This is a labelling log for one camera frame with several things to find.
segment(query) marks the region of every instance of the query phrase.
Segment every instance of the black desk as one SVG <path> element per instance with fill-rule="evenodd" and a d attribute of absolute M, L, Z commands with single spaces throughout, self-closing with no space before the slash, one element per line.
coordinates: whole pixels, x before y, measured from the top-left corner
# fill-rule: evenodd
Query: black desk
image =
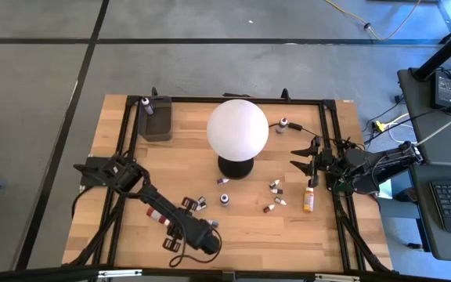
<path fill-rule="evenodd" d="M 410 117 L 432 110 L 429 82 L 416 81 L 408 70 L 398 71 L 398 78 Z M 451 116 L 438 112 L 415 119 L 412 126 L 417 140 L 422 140 L 449 121 Z M 451 165 L 451 125 L 420 145 L 419 151 L 429 165 Z"/>
<path fill-rule="evenodd" d="M 451 233 L 442 228 L 438 211 L 429 188 L 429 182 L 451 179 L 451 167 L 438 165 L 418 165 L 410 169 L 413 186 L 417 190 L 420 215 L 429 246 L 437 259 L 451 260 Z"/>
<path fill-rule="evenodd" d="M 432 110 L 429 107 L 430 84 L 415 81 L 408 70 L 398 72 L 399 84 L 405 96 L 410 116 Z M 433 113 L 412 122 L 417 140 L 429 136 L 433 131 L 450 121 L 443 113 Z M 428 165 L 410 169 L 413 187 L 419 198 L 420 215 L 433 256 L 451 260 L 451 233 L 441 225 L 429 182 L 451 179 L 451 126 L 440 132 L 425 144 L 419 146 Z"/>

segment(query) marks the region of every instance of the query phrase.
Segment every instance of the red and white object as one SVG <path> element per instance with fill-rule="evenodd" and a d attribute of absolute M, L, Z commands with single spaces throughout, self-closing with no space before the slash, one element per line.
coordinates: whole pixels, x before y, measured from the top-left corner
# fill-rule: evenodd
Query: red and white object
<path fill-rule="evenodd" d="M 157 222 L 163 224 L 164 226 L 170 225 L 170 221 L 166 219 L 161 213 L 159 213 L 157 210 L 155 210 L 153 207 L 150 207 L 147 210 L 146 215 L 148 215 L 150 218 L 156 220 Z"/>

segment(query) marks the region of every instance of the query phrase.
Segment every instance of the white cable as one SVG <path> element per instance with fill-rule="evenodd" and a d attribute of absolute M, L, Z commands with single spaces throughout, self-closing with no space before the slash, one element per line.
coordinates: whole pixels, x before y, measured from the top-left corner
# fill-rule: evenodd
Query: white cable
<path fill-rule="evenodd" d="M 432 137 L 434 137 L 436 134 L 440 133 L 443 129 L 449 127 L 451 125 L 451 121 L 447 122 L 445 125 L 443 125 L 442 127 L 440 127 L 438 130 L 436 130 L 435 132 L 431 133 L 428 137 L 422 139 L 421 141 L 419 141 L 419 143 L 417 143 L 416 146 L 421 145 L 422 143 L 428 141 L 429 139 L 431 139 Z"/>
<path fill-rule="evenodd" d="M 396 123 L 396 122 L 391 122 L 391 123 L 389 123 L 388 124 L 388 128 L 390 128 L 391 127 L 391 125 L 397 125 L 398 123 Z M 400 125 L 400 126 L 405 126 L 405 127 L 407 127 L 407 128 L 411 128 L 411 129 L 413 129 L 413 127 L 411 126 L 411 125 Z M 393 135 L 392 135 L 392 130 L 391 129 L 388 129 L 388 132 L 389 132 L 389 137 L 391 137 L 391 139 L 393 139 L 394 141 L 396 141 L 396 142 L 398 142 L 398 143 L 401 143 L 401 144 L 403 144 L 405 141 L 400 141 L 400 140 L 397 140 Z"/>

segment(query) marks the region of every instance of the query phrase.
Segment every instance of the white globe lamp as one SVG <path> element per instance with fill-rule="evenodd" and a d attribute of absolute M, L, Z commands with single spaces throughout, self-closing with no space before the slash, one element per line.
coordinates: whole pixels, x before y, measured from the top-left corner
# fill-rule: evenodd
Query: white globe lamp
<path fill-rule="evenodd" d="M 218 168 L 229 179 L 250 173 L 268 136 L 269 124 L 262 110 L 243 99 L 218 105 L 208 119 L 208 142 L 218 155 Z"/>

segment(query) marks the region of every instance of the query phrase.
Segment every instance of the white sphere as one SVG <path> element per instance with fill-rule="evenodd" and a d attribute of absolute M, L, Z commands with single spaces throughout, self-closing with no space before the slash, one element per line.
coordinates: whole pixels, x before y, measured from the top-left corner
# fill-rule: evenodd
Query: white sphere
<path fill-rule="evenodd" d="M 229 161 L 246 161 L 264 148 L 269 124 L 264 112 L 254 103 L 231 99 L 211 113 L 207 136 L 218 156 Z"/>

